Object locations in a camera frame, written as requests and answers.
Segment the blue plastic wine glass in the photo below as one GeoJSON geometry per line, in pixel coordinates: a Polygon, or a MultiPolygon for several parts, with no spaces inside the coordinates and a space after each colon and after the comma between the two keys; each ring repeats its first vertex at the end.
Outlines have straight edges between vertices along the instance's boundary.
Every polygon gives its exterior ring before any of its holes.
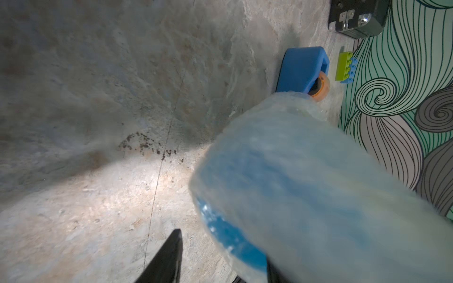
{"type": "Polygon", "coordinates": [[[350,137],[312,117],[229,125],[190,182],[210,234],[237,264],[353,265],[369,258],[379,168],[350,137]]]}

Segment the blue toy brick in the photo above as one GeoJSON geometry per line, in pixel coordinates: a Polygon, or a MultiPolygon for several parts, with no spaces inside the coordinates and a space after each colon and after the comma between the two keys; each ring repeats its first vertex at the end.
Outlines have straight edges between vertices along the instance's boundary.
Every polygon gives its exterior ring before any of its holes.
{"type": "Polygon", "coordinates": [[[341,81],[342,84],[350,84],[353,82],[356,69],[357,69],[358,60],[355,57],[352,57],[351,63],[349,64],[348,78],[341,81]]]}

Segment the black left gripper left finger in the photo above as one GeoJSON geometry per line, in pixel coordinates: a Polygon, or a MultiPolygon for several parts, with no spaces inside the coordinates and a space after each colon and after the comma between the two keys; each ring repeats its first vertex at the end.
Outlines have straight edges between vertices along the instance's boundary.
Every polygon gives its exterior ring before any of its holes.
{"type": "Polygon", "coordinates": [[[175,229],[135,283],[178,283],[182,252],[182,231],[175,229]]]}

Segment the green toy brick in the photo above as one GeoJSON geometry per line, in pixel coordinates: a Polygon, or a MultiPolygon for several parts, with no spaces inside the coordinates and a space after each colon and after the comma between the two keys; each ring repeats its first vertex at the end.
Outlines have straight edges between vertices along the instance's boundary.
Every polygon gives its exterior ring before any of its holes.
{"type": "Polygon", "coordinates": [[[336,81],[345,81],[349,78],[351,72],[352,58],[353,53],[350,51],[341,52],[339,54],[335,74],[336,81]]]}

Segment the blue tape dispenser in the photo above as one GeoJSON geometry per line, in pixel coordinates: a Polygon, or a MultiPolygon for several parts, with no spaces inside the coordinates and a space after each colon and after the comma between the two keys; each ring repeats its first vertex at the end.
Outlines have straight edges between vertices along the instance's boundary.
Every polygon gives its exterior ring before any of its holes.
{"type": "Polygon", "coordinates": [[[320,102],[330,91],[329,66],[322,47],[289,48],[283,57],[276,92],[303,93],[320,102]]]}

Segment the black hard case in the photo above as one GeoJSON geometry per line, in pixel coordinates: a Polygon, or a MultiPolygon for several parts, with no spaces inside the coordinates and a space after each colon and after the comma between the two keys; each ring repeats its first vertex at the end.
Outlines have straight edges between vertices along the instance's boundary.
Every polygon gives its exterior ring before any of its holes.
{"type": "Polygon", "coordinates": [[[382,33],[390,0],[334,0],[331,2],[328,28],[355,40],[382,33]]]}

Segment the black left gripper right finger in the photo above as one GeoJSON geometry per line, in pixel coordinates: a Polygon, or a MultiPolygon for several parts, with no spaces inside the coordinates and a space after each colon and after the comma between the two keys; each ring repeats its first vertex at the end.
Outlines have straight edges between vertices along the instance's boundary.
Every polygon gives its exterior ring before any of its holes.
{"type": "Polygon", "coordinates": [[[289,280],[273,265],[269,259],[267,260],[267,282],[290,283],[289,280]]]}

